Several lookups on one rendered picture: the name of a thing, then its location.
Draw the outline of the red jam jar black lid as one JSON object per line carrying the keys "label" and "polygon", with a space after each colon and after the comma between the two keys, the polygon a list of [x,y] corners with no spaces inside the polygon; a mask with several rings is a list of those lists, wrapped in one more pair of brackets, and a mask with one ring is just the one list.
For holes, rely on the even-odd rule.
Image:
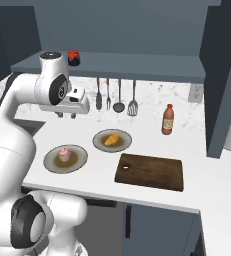
{"label": "red jam jar black lid", "polygon": [[77,50],[69,50],[67,52],[67,60],[70,66],[78,66],[80,64],[80,55]]}

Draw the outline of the grey dishwasher front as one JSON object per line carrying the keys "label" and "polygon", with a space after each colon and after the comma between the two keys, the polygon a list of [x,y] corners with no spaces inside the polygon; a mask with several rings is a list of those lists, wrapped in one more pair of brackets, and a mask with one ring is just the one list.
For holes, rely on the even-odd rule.
{"label": "grey dishwasher front", "polygon": [[85,221],[75,228],[89,256],[122,256],[123,204],[116,207],[88,205]]}

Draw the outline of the hanging grey fork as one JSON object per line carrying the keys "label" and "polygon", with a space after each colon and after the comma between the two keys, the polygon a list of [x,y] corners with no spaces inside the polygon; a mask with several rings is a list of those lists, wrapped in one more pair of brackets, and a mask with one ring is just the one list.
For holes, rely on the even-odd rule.
{"label": "hanging grey fork", "polygon": [[110,98],[110,95],[109,95],[109,78],[106,79],[106,85],[107,85],[106,105],[107,105],[107,110],[109,110],[110,107],[111,107],[111,98]]}

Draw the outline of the grey sink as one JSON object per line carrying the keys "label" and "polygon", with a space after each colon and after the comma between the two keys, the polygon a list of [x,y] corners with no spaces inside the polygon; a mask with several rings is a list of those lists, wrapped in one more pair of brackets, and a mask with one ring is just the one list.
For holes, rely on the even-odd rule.
{"label": "grey sink", "polygon": [[14,123],[27,131],[32,137],[45,125],[43,121],[24,119],[15,119]]}

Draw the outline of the hanging grey spoon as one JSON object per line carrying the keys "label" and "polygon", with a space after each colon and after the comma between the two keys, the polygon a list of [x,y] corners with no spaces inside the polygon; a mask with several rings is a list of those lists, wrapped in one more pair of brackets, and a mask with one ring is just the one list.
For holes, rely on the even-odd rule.
{"label": "hanging grey spoon", "polygon": [[99,78],[97,78],[96,81],[97,81],[96,109],[101,110],[102,109],[102,95],[100,92]]}

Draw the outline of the blue-grey lower cupboard door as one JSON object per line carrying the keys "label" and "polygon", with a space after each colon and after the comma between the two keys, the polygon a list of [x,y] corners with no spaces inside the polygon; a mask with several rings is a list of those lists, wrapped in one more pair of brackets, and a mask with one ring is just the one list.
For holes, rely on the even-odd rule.
{"label": "blue-grey lower cupboard door", "polygon": [[[131,235],[125,238],[126,206]],[[123,205],[123,256],[191,256],[200,234],[198,215],[136,204]]]}

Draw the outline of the orange-brown sauce bottle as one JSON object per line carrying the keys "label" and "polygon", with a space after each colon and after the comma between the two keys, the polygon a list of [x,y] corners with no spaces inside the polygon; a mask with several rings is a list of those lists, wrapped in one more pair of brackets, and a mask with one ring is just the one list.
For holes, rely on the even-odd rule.
{"label": "orange-brown sauce bottle", "polygon": [[161,131],[164,135],[170,135],[172,133],[174,122],[174,111],[173,105],[168,104],[163,114],[162,128]]}

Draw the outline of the pink cupcake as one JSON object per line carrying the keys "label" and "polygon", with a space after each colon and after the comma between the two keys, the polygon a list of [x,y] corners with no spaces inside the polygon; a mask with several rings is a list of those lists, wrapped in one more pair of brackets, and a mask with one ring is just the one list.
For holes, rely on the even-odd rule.
{"label": "pink cupcake", "polygon": [[67,148],[62,148],[59,151],[58,156],[62,162],[67,162],[71,157],[71,152]]}

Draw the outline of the blue-grey cabinet shelf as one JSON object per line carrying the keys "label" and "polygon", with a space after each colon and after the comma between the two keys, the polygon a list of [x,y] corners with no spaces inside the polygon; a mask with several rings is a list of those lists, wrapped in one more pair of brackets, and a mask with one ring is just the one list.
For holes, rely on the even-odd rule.
{"label": "blue-grey cabinet shelf", "polygon": [[196,84],[205,78],[198,56],[81,52],[80,57],[79,66],[68,67],[71,76]]}

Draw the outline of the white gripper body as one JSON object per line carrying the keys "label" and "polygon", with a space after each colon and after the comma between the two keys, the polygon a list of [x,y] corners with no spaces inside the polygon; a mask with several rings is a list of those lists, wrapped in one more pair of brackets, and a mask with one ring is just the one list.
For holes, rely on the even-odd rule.
{"label": "white gripper body", "polygon": [[81,100],[74,97],[66,97],[62,102],[60,102],[56,106],[41,105],[40,109],[42,111],[49,112],[87,114],[90,110],[90,104],[87,96],[84,95]]}

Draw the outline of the grey plate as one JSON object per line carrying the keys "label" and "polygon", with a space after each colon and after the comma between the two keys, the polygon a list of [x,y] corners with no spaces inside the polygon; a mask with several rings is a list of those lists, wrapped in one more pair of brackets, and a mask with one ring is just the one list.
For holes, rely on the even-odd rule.
{"label": "grey plate", "polygon": [[[106,143],[107,139],[112,135],[118,135],[118,140],[111,145]],[[93,137],[93,145],[103,152],[115,153],[121,152],[129,148],[132,143],[132,137],[130,134],[119,129],[106,129],[98,132]]]}
{"label": "grey plate", "polygon": [[[62,162],[59,159],[59,151],[62,148],[67,148],[71,152],[71,157],[67,162]],[[44,167],[56,174],[68,174],[82,168],[88,160],[87,151],[78,145],[60,145],[51,149],[44,157]]]}

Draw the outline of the hanging grey slotted spatula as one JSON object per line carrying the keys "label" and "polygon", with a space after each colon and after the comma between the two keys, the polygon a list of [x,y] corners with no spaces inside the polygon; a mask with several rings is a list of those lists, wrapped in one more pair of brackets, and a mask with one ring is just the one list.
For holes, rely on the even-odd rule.
{"label": "hanging grey slotted spatula", "polygon": [[132,96],[132,100],[128,104],[127,115],[135,117],[138,113],[138,103],[135,100],[135,96]]}

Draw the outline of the hanging grey ladle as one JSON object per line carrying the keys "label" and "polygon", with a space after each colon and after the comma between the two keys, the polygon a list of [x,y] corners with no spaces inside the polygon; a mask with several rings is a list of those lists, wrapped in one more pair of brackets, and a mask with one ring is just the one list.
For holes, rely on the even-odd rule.
{"label": "hanging grey ladle", "polygon": [[118,102],[113,105],[113,110],[116,113],[122,113],[125,109],[125,105],[121,101],[121,79],[118,80],[118,87],[119,87],[119,91],[118,91],[119,99],[118,99]]}

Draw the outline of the white wall socket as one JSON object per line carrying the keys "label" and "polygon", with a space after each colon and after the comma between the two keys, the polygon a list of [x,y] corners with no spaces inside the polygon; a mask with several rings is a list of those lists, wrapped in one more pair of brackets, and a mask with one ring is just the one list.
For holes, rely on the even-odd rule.
{"label": "white wall socket", "polygon": [[202,84],[191,84],[189,90],[188,101],[190,103],[200,104],[203,99],[204,87]]}

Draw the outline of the golden croissant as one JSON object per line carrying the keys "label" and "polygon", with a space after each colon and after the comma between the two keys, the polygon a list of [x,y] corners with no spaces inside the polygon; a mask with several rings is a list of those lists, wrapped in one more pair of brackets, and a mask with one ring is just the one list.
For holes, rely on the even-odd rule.
{"label": "golden croissant", "polygon": [[119,134],[118,133],[115,133],[115,134],[112,134],[110,135],[106,141],[104,142],[104,145],[105,146],[110,146],[110,145],[113,145],[115,143],[117,143],[119,140]]}

